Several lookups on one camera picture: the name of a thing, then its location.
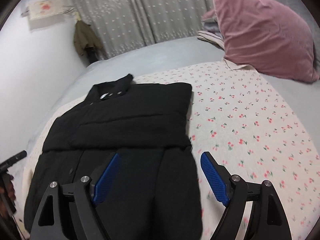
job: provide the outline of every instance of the pink cloth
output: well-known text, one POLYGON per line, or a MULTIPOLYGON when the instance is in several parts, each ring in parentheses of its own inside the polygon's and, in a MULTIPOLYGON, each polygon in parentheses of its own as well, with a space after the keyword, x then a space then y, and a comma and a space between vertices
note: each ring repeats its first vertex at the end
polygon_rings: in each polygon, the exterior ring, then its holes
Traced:
MULTIPOLYGON (((307 23, 274 0, 213 0, 225 59, 278 78, 312 83, 313 39, 307 23)), ((214 10, 203 19, 210 18, 214 10)))

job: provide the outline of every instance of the cherry print sheet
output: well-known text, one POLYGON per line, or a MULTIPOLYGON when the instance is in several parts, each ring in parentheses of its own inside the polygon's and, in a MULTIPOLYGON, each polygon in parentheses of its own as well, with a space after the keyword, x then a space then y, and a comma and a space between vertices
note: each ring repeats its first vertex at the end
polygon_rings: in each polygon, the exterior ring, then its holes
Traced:
MULTIPOLYGON (((246 181, 270 180, 286 212, 292 239, 305 239, 320 215, 319 155, 294 112, 256 70, 231 70, 221 61, 145 75, 135 81, 186 82, 193 87, 187 127, 198 167, 202 240, 211 238, 225 209, 201 170, 204 151, 246 181)), ((244 238, 251 204, 246 206, 237 239, 244 238)))

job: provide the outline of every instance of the gray curtain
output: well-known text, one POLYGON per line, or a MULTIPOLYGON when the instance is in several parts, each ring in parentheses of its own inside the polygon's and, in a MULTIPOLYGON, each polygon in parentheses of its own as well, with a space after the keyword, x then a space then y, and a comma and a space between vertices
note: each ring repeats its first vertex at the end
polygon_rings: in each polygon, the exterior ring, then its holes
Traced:
POLYGON ((154 43, 196 35, 210 0, 72 0, 108 58, 154 43))

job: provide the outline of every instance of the blue gripper pad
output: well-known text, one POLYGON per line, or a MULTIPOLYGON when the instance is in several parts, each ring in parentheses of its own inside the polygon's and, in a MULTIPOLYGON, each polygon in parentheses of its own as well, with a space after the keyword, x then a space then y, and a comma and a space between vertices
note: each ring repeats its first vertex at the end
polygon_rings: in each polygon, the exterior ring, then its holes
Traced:
POLYGON ((223 182, 217 170, 214 168, 214 166, 212 165, 211 161, 205 153, 201 155, 200 164, 216 199, 219 202, 221 202, 225 207, 227 207, 230 202, 230 199, 227 196, 226 184, 223 182))
POLYGON ((113 179, 115 178, 116 173, 119 169, 119 165, 120 157, 117 153, 115 154, 115 156, 113 156, 108 167, 105 169, 99 181, 94 187, 94 197, 92 198, 93 205, 96 206, 97 204, 102 203, 105 200, 112 186, 113 179))

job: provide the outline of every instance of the wall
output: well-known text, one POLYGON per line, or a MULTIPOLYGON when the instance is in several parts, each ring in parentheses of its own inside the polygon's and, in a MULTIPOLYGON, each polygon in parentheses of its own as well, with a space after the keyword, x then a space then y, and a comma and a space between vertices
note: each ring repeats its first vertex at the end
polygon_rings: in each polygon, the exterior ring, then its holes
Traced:
POLYGON ((42 118, 85 70, 73 46, 75 22, 30 31, 23 1, 0 31, 0 162, 26 148, 42 118))

